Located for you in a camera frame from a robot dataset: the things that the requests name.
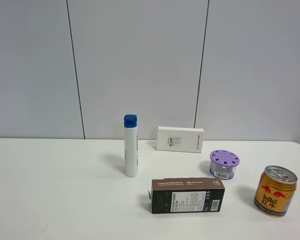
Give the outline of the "gold Red Bull can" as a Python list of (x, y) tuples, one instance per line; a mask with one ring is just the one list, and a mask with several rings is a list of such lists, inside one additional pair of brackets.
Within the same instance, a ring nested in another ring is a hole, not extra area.
[(260, 176), (254, 204), (262, 213), (281, 218), (286, 215), (295, 191), (298, 177), (282, 166), (266, 166)]

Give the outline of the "white bottle blue cap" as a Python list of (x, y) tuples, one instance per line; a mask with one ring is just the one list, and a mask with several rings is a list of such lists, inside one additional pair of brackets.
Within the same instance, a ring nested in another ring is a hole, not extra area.
[(124, 126), (125, 174), (133, 178), (138, 174), (138, 118), (135, 114), (126, 114)]

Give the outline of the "dark brown cardboard box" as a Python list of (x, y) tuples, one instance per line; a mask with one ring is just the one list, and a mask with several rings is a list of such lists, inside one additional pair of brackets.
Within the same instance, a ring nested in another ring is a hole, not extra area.
[(225, 186), (215, 177), (153, 179), (148, 192), (152, 214), (219, 212)]

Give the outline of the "white cardboard box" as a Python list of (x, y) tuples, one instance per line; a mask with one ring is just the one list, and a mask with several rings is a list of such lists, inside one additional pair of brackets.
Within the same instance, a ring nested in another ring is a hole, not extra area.
[(204, 139), (202, 128), (157, 127), (156, 150), (201, 153)]

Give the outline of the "purple lid air freshener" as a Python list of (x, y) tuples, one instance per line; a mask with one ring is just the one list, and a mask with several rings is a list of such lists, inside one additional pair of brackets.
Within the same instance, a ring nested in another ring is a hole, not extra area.
[(239, 157), (228, 150), (217, 149), (210, 153), (209, 172), (216, 178), (231, 180), (234, 178)]

